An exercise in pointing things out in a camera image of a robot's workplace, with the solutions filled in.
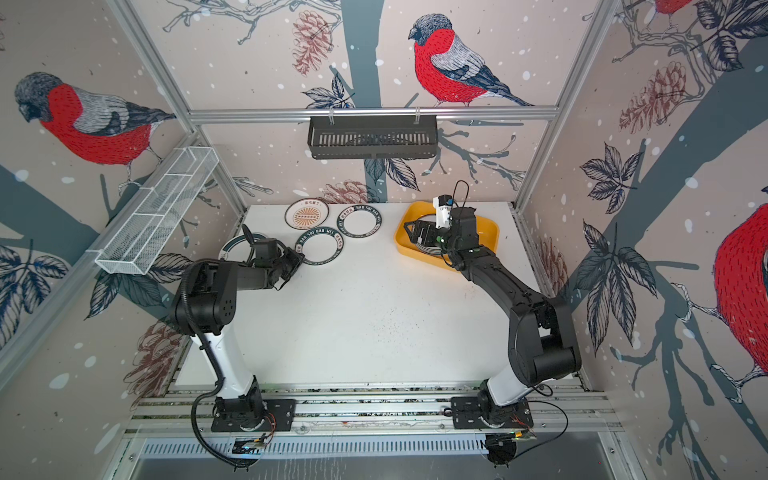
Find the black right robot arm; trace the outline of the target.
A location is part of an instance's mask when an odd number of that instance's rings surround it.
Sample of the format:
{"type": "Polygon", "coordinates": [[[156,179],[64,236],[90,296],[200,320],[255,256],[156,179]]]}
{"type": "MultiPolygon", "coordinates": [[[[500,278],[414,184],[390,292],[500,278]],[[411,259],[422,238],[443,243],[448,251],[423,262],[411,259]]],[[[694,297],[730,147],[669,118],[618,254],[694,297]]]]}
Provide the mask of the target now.
{"type": "Polygon", "coordinates": [[[490,428],[520,425],[526,397],[549,380],[578,372],[581,355],[572,315],[565,301],[527,285],[480,242],[472,207],[439,207],[434,222],[406,221],[401,232],[416,248],[427,248],[447,266],[480,287],[508,318],[507,364],[484,380],[474,402],[475,415],[458,428],[481,421],[490,428]]]}

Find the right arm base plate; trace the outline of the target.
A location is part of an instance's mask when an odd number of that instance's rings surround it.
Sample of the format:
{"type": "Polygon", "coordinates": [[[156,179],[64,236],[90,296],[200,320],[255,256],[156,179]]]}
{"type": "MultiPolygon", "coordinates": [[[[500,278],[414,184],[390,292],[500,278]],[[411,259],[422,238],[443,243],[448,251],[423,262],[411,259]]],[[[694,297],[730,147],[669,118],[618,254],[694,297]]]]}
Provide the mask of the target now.
{"type": "Polygon", "coordinates": [[[453,428],[479,429],[531,429],[533,420],[528,403],[523,400],[506,406],[497,406],[492,400],[477,396],[457,396],[450,399],[453,428]]]}

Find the green rimmed plate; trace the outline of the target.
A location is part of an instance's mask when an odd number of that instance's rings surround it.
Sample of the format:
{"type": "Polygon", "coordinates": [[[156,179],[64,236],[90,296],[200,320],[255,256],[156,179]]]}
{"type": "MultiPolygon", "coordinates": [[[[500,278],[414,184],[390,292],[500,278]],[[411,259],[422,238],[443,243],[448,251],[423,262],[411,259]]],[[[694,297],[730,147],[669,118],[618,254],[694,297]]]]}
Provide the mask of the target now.
{"type": "Polygon", "coordinates": [[[227,241],[219,252],[219,259],[224,261],[245,262],[249,254],[249,245],[243,234],[227,241]]]}

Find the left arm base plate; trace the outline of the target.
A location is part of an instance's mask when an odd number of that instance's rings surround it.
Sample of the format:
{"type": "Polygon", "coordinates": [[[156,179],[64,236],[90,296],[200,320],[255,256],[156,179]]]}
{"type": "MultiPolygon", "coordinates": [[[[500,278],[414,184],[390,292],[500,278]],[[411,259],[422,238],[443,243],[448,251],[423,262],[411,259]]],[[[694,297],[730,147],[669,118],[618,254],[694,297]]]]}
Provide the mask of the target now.
{"type": "Polygon", "coordinates": [[[211,431],[216,433],[288,432],[296,409],[294,399],[262,400],[217,398],[211,431]]]}

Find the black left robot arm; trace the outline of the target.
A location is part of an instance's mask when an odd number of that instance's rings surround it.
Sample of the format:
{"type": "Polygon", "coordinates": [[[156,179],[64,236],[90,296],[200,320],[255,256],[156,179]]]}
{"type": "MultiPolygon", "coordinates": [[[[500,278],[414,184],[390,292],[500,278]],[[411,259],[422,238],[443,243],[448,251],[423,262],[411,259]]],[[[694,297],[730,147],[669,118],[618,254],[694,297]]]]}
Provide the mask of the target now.
{"type": "Polygon", "coordinates": [[[232,322],[241,291],[280,290],[291,280],[305,256],[275,238],[255,235],[244,226],[241,239],[250,251],[244,261],[204,259],[182,274],[170,307],[169,320],[204,352],[215,383],[211,392],[193,402],[213,400],[214,432],[288,432],[296,402],[266,400],[256,376],[245,364],[232,322]]]}

